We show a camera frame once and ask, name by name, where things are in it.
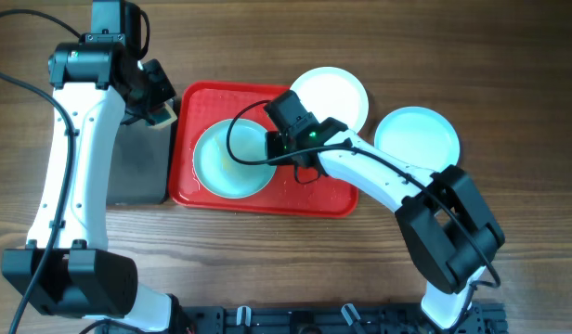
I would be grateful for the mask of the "green and yellow sponge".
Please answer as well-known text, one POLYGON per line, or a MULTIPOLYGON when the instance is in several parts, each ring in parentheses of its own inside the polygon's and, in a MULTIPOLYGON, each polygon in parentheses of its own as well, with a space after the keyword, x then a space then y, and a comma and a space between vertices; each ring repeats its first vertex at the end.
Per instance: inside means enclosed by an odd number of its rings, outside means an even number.
POLYGON ((177 120, 176 113, 169 103, 164 103, 150 114, 146 124, 151 129, 163 129, 177 120))

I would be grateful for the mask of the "light blue plate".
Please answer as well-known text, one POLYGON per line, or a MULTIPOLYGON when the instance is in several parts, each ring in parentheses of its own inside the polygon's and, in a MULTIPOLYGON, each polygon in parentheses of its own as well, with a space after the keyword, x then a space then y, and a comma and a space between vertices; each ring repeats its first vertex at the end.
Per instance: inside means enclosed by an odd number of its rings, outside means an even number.
POLYGON ((379 123, 374 146, 411 165, 442 172, 457 165, 460 139, 451 123, 424 107, 404 107, 386 115, 379 123))
MULTIPOLYGON (((277 168, 267 164, 245 165, 231 158, 227 150, 228 127, 223 120, 203 132, 193 151, 193 170, 200 184, 225 199, 243 199, 261 191, 277 168)), ((260 124, 239 119, 232 127, 230 147, 243 161, 267 158, 267 130, 260 124)))

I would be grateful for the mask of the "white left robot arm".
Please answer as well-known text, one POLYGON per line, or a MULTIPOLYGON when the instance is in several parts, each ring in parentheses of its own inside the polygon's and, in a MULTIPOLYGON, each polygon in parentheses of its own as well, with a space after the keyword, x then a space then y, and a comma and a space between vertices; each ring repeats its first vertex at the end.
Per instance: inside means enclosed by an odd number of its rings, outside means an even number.
POLYGON ((45 188, 25 247, 3 254, 21 305, 145 333, 189 326, 176 297, 141 284, 133 260, 108 250, 113 144, 127 112, 148 117, 174 95, 140 43, 62 43, 48 61, 55 122, 45 188))

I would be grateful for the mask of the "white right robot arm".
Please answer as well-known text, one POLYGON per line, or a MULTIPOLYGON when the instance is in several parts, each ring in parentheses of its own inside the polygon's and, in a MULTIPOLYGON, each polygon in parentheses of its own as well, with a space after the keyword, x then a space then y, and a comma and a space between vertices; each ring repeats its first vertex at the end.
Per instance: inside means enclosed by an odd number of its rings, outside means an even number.
POLYGON ((457 328, 505 242, 471 177, 455 165, 441 172, 407 165, 333 118, 273 123, 273 163, 315 168, 394 213, 410 258, 427 281, 422 312, 440 329, 457 328))

